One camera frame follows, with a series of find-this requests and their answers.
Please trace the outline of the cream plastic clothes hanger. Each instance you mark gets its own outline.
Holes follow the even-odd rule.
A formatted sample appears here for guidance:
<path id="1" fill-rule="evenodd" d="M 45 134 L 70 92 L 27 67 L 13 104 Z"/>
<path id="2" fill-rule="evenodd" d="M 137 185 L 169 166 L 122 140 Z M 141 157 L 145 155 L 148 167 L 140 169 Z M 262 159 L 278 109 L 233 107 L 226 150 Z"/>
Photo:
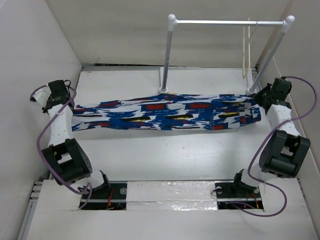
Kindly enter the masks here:
<path id="1" fill-rule="evenodd" d="M 243 41 L 242 41 L 242 78 L 247 80 L 249 70 L 251 68 L 251 38 L 258 27 L 258 21 L 254 21 L 254 29 L 251 31 L 250 26 L 243 28 Z"/>

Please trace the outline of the blue patterned trousers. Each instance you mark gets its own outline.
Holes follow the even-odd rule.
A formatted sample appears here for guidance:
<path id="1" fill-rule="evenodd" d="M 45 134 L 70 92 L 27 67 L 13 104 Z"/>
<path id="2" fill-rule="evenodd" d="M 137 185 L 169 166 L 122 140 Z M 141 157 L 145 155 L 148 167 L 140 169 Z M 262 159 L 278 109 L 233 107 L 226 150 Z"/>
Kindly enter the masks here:
<path id="1" fill-rule="evenodd" d="M 261 120 L 260 106 L 241 94 L 170 94 L 77 105 L 73 132 L 115 130 L 229 130 Z"/>

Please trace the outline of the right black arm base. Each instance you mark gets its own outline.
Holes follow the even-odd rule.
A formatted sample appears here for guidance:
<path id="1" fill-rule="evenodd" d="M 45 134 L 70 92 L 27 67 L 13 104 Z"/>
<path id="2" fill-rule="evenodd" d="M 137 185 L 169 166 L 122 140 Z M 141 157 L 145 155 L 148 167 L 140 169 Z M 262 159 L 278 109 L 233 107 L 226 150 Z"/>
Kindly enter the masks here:
<path id="1" fill-rule="evenodd" d="M 217 200 L 219 210 L 263 210 L 263 202 L 259 188 L 251 187 L 241 182 L 244 170 L 236 173 L 233 180 L 218 180 L 214 182 L 211 196 Z"/>

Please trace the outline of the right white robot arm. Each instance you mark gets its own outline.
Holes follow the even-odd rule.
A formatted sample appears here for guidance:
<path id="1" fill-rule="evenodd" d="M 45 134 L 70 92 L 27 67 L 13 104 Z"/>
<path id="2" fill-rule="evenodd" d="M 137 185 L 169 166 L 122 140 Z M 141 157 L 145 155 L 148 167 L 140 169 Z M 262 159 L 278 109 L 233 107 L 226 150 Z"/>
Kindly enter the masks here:
<path id="1" fill-rule="evenodd" d="M 253 96 L 265 110 L 272 131 L 257 153 L 258 163 L 251 163 L 247 169 L 235 174 L 231 184 L 235 196 L 252 193 L 259 184 L 273 178 L 294 178 L 299 173 L 311 141 L 295 127 L 292 107 L 286 101 L 291 89 L 292 83 L 282 76 Z"/>

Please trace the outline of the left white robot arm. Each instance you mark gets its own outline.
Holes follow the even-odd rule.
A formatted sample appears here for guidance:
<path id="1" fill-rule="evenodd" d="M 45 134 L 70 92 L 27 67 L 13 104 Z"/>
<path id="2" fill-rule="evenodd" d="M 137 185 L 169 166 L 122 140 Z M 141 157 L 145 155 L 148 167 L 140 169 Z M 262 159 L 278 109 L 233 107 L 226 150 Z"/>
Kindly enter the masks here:
<path id="1" fill-rule="evenodd" d="M 46 87 L 48 91 L 41 92 L 40 96 L 47 97 L 42 100 L 42 111 L 49 115 L 50 120 L 42 134 L 50 129 L 50 139 L 48 147 L 40 151 L 40 156 L 60 186 L 68 187 L 80 195 L 92 194 L 107 198 L 112 193 L 112 187 L 104 172 L 101 173 L 102 181 L 97 182 L 92 189 L 88 186 L 77 190 L 71 187 L 76 181 L 89 178 L 93 173 L 89 157 L 72 133 L 75 95 L 71 95 L 72 88 L 62 79 L 49 82 Z"/>

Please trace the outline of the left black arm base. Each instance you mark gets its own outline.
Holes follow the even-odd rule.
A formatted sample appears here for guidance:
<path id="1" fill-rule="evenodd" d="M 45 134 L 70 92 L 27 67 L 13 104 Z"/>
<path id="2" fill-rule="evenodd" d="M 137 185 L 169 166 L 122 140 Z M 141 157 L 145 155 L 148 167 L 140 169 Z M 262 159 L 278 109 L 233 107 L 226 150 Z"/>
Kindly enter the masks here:
<path id="1" fill-rule="evenodd" d="M 109 181 L 107 175 L 101 171 L 103 182 L 81 197 L 79 207 L 81 210 L 122 211 L 127 209 L 126 181 Z"/>

